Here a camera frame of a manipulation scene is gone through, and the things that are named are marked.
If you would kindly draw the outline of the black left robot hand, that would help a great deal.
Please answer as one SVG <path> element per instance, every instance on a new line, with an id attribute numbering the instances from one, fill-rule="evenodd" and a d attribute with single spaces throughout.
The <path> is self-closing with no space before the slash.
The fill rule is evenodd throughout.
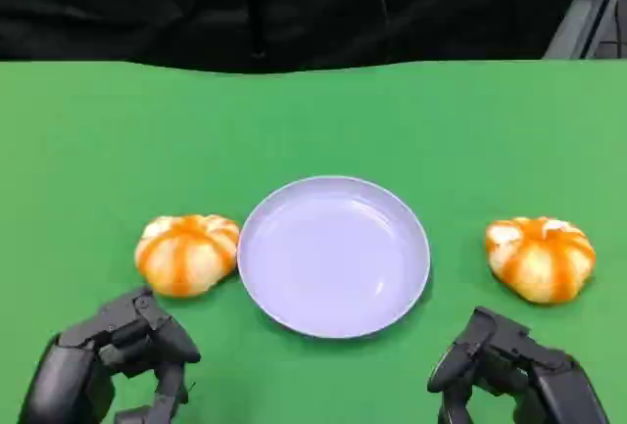
<path id="1" fill-rule="evenodd" d="M 115 397 L 113 378 L 154 372 L 152 403 L 116 413 L 118 423 L 170 423 L 188 402 L 185 366 L 200 352 L 184 327 L 141 287 L 54 336 L 39 359 L 21 423 L 100 423 Z"/>

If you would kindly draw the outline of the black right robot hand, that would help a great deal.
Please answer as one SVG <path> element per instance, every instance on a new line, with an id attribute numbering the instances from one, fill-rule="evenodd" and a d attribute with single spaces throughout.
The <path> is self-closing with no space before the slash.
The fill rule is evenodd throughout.
<path id="1" fill-rule="evenodd" d="M 529 328 L 478 306 L 428 382 L 440 393 L 440 423 L 471 423 L 466 406 L 477 387 L 515 401 L 515 423 L 607 423 L 585 369 L 570 354 L 538 344 Z"/>

